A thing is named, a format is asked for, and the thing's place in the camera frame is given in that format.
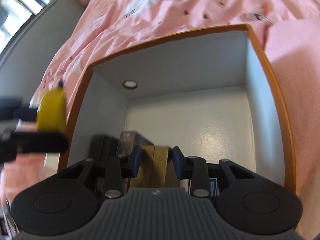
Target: yellow object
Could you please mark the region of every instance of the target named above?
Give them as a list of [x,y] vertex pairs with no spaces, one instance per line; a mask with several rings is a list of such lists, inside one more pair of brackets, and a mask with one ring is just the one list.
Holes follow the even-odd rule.
[[63,87],[46,92],[37,113],[37,131],[66,132],[66,100]]

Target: box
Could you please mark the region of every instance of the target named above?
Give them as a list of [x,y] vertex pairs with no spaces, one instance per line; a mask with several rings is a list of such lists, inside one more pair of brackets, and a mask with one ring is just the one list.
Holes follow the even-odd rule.
[[[128,80],[135,89],[124,87]],[[288,113],[249,25],[141,41],[88,66],[67,128],[69,162],[86,154],[92,134],[135,130],[155,145],[210,163],[227,158],[294,189]]]

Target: pink bedsheet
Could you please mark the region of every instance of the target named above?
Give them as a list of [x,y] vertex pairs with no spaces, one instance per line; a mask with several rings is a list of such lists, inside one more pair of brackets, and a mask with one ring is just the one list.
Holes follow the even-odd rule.
[[[266,48],[290,113],[297,193],[304,201],[315,201],[316,187],[320,193],[320,58],[315,38],[320,34],[319,8],[320,0],[91,0],[71,38],[50,63],[32,104],[37,105],[44,92],[63,79],[69,113],[83,70],[91,63],[172,33],[249,23]],[[303,217],[299,232],[311,239],[318,233],[320,218],[304,205],[311,215]],[[307,225],[310,216],[313,227]]]

